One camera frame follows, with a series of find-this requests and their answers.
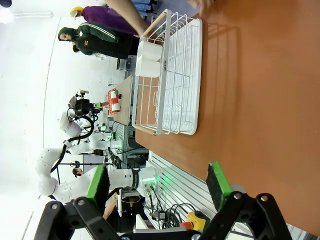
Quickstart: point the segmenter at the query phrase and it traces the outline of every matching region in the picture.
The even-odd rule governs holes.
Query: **dish rack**
[[[140,41],[162,45],[157,78],[134,80],[132,125],[160,135],[196,132],[202,60],[202,21],[166,9]]]

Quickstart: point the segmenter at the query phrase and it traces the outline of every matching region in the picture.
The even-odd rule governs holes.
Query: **person in green hoodie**
[[[77,29],[63,27],[58,33],[59,41],[73,42],[85,55],[103,54],[127,59],[138,52],[139,38],[107,28],[95,22],[85,22]]]

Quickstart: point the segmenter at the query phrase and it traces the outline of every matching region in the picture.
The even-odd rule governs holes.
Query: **purple shirt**
[[[107,28],[112,28],[127,34],[138,34],[122,16],[106,6],[86,6],[83,9],[82,16],[87,22],[103,24]],[[148,24],[148,26],[151,24],[146,20],[144,20],[144,22]]]

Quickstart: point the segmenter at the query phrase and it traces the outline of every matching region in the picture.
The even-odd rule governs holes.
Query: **person in purple shirt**
[[[86,6],[85,8],[77,6],[70,11],[70,15],[74,18],[82,16],[87,22],[103,24],[119,32],[138,35],[137,31],[122,16],[107,6]],[[147,20],[144,22],[148,26],[151,24]]]

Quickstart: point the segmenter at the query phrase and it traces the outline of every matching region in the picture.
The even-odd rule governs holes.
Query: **yellow cap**
[[[78,14],[78,11],[80,11],[81,13],[83,12],[83,7],[80,7],[80,6],[76,6],[74,8],[71,9],[70,11],[70,16],[75,18]]]

